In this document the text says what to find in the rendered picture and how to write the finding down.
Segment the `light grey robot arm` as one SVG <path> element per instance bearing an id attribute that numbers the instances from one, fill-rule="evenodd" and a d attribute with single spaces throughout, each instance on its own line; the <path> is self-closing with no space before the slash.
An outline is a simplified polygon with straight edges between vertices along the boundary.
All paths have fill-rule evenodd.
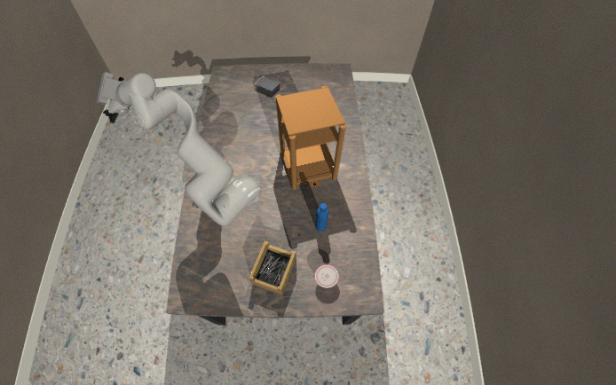
<path id="1" fill-rule="evenodd" d="M 199 134 L 191 106 L 174 90 L 165 89 L 154 95 L 155 90 L 154 78 L 149 74 L 139 73 L 120 82 L 105 72 L 97 103 L 105 105 L 112 99 L 119 101 L 126 111 L 133 106 L 136 120 L 144 130 L 177 113 L 186 125 L 178 156 L 195 172 L 185 186 L 186 194 L 217 224 L 229 225 L 251 200 L 249 205 L 258 201 L 260 185 L 251 177 L 233 181 L 232 166 Z"/>

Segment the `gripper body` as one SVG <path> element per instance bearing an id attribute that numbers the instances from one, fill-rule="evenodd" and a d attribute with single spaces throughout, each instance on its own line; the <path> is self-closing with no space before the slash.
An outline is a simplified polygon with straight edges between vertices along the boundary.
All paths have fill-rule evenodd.
<path id="1" fill-rule="evenodd" d="M 123 107 L 123 105 L 119 101 L 115 101 L 115 100 L 110 99 L 109 107 L 108 107 L 108 112 L 110 114 L 118 113 L 118 116 L 122 116 L 122 115 L 128 113 L 131 110 L 131 108 L 132 108 L 132 106 L 129 107 L 128 111 L 123 110 L 124 107 Z"/>

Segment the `wooden shelving unit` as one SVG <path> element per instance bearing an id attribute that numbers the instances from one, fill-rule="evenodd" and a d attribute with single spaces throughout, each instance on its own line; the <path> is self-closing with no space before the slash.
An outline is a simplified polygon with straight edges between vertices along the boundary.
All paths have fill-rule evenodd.
<path id="1" fill-rule="evenodd" d="M 317 187 L 331 177 L 337 180 L 346 125 L 329 88 L 276 95 L 276 106 L 280 152 L 292 190 L 305 184 Z M 335 141 L 334 162 L 327 143 Z"/>

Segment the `blue cylinder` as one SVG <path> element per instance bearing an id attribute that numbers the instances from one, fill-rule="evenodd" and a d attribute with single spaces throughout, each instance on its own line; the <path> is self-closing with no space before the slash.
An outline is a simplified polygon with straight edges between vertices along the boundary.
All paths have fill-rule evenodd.
<path id="1" fill-rule="evenodd" d="M 325 203 L 321 203 L 320 207 L 317 209 L 316 214 L 316 224 L 315 227 L 318 231 L 322 232 L 327 227 L 328 221 L 328 209 Z"/>

